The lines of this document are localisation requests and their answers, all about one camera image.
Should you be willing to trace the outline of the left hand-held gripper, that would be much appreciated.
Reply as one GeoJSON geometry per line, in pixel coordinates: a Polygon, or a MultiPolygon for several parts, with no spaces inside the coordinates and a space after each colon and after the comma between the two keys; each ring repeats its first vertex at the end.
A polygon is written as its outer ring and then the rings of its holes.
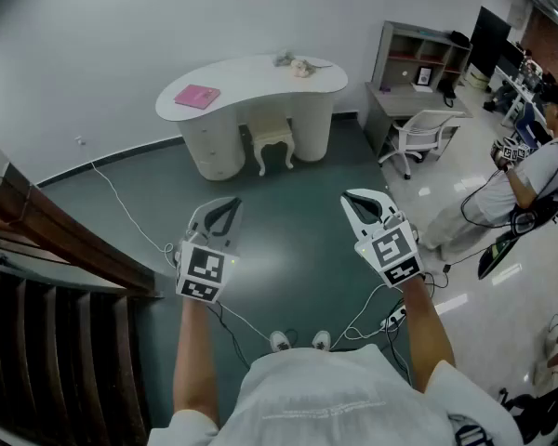
{"type": "Polygon", "coordinates": [[[193,213],[176,259],[176,294],[214,304],[239,264],[237,242],[243,219],[239,197],[215,199],[193,213]]]}

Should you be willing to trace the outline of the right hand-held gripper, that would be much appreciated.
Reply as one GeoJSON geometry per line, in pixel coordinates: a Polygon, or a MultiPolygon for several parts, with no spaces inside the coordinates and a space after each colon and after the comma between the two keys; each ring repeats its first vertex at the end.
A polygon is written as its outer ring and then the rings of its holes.
{"type": "Polygon", "coordinates": [[[355,252],[384,284],[394,288],[424,273],[411,224],[402,212],[396,213],[387,193],[350,189],[341,194],[340,202],[358,240],[355,252]]]}

